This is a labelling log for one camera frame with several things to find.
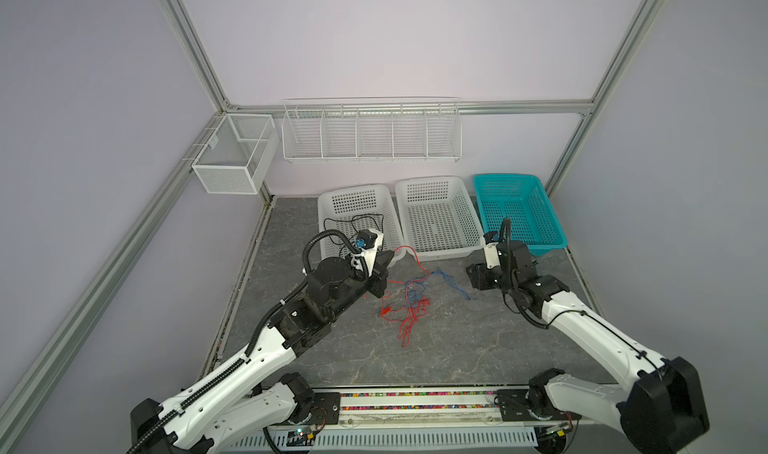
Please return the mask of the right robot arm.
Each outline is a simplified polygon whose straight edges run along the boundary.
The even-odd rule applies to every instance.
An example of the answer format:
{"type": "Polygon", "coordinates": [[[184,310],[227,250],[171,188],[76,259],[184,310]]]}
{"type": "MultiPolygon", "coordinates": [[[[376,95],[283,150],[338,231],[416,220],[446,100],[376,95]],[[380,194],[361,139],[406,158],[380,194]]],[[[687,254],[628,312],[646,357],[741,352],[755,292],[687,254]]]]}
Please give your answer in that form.
{"type": "Polygon", "coordinates": [[[555,329],[590,355],[614,385],[550,368],[528,383],[522,407],[538,420],[577,414],[622,433],[641,453],[677,453],[710,430],[697,369],[633,340],[583,303],[552,275],[537,272],[526,244],[504,219],[483,235],[484,259],[466,273],[473,288],[497,289],[507,309],[530,325],[555,329]]]}

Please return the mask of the white plastic basket middle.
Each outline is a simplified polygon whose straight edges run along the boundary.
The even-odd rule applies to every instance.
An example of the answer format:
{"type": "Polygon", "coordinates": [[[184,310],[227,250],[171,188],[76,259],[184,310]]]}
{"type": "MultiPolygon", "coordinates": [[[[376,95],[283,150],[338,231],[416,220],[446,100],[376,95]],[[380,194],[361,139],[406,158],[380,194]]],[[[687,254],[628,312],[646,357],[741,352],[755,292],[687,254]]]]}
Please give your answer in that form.
{"type": "Polygon", "coordinates": [[[422,262],[464,258],[484,245],[484,231],[462,179],[429,177],[395,186],[405,243],[422,262]]]}

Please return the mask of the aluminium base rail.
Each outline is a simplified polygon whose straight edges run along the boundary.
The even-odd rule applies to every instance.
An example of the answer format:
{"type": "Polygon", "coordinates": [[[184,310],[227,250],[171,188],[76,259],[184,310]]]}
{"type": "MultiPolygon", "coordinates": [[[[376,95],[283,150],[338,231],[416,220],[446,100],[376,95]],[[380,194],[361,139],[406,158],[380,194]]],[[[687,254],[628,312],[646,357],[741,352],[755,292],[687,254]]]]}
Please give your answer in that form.
{"type": "Polygon", "coordinates": [[[538,453],[565,453],[581,427],[601,425],[577,414],[538,420],[522,407],[528,387],[445,387],[407,389],[313,390],[311,415],[285,421],[244,437],[220,453],[283,453],[270,431],[296,429],[307,445],[325,429],[423,429],[457,427],[532,427],[538,453]]]}

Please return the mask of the teal plastic basket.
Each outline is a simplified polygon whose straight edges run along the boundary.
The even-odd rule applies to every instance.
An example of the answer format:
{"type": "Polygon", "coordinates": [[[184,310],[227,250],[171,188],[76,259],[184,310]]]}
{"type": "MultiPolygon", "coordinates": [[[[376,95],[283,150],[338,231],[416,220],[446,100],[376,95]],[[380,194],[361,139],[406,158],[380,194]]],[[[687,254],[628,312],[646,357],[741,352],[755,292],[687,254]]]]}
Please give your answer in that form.
{"type": "Polygon", "coordinates": [[[541,181],[532,175],[482,174],[473,179],[481,225],[498,231],[511,220],[511,238],[533,256],[565,249],[568,240],[541,181]]]}

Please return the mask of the white plastic basket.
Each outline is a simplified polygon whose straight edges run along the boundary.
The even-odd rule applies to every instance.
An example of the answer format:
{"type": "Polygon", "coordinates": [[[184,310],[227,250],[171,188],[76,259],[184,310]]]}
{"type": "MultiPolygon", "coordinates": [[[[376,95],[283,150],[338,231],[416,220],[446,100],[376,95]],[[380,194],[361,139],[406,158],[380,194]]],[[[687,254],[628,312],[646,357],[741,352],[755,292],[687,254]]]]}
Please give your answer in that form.
{"type": "Polygon", "coordinates": [[[484,245],[484,231],[462,179],[429,177],[395,186],[405,243],[422,262],[464,258],[484,245]]]}
{"type": "Polygon", "coordinates": [[[397,210],[385,185],[364,185],[322,194],[318,199],[319,231],[336,229],[350,240],[364,229],[384,234],[383,250],[405,244],[397,210]]]}

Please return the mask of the aluminium frame corner post right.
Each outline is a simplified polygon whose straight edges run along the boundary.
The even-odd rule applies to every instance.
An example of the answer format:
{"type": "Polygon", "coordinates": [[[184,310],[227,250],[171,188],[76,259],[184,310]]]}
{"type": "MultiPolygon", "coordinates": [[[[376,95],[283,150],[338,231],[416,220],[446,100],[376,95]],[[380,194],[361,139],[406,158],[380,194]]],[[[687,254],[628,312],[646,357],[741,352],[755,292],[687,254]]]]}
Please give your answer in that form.
{"type": "Polygon", "coordinates": [[[552,196],[565,178],[571,164],[584,144],[593,125],[607,106],[610,96],[627,71],[639,47],[653,26],[657,15],[667,0],[641,0],[633,15],[628,29],[602,77],[594,96],[592,107],[581,119],[559,158],[552,175],[545,185],[546,192],[552,196]]]}

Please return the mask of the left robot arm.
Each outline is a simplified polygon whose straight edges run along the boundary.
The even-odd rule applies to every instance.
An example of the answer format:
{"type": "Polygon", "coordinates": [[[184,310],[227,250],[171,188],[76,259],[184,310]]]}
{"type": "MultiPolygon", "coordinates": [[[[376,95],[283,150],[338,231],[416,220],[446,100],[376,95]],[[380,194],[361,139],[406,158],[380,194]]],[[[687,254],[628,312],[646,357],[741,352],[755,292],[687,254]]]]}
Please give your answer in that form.
{"type": "Polygon", "coordinates": [[[242,349],[180,393],[132,410],[129,452],[220,453],[272,425],[308,419],[314,392],[300,374],[253,391],[326,337],[364,295],[383,296],[394,257],[383,239],[377,229],[353,239],[337,229],[312,237],[301,256],[304,279],[267,311],[242,349]]]}

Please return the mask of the aluminium frame corner post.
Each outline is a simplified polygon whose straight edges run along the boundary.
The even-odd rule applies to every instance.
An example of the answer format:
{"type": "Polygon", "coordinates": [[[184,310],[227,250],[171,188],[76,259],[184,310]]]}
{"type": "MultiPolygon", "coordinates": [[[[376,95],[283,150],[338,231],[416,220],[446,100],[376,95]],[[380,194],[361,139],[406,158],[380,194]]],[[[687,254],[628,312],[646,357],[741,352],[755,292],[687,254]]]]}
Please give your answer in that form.
{"type": "Polygon", "coordinates": [[[205,52],[183,0],[157,0],[197,79],[216,112],[228,112],[232,105],[205,52]]]}
{"type": "Polygon", "coordinates": [[[546,192],[552,196],[565,178],[571,164],[584,144],[593,125],[607,106],[610,96],[627,71],[639,47],[653,26],[657,15],[667,0],[641,0],[633,15],[628,29],[602,77],[594,96],[592,107],[581,119],[559,158],[552,175],[545,185],[546,192]]]}

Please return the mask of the white plastic basket left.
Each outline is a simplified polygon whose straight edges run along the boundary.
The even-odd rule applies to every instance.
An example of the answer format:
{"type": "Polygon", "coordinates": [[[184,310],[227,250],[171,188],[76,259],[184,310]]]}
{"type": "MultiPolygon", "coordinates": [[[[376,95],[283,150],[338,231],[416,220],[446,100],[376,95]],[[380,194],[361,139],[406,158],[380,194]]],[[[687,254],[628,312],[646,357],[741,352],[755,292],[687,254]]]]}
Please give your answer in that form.
{"type": "Polygon", "coordinates": [[[336,229],[350,240],[364,229],[384,234],[383,250],[405,244],[397,210],[385,185],[364,185],[322,194],[318,199],[319,231],[336,229]]]}

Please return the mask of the aluminium frame corner post left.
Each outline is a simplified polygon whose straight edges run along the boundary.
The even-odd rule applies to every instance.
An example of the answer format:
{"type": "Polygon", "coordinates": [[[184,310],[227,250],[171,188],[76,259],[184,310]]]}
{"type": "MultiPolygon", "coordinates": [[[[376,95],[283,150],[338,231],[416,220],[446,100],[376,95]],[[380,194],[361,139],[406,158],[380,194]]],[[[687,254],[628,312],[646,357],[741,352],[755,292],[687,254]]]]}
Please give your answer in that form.
{"type": "Polygon", "coordinates": [[[205,52],[183,0],[157,0],[197,79],[216,112],[228,112],[232,105],[205,52]]]}

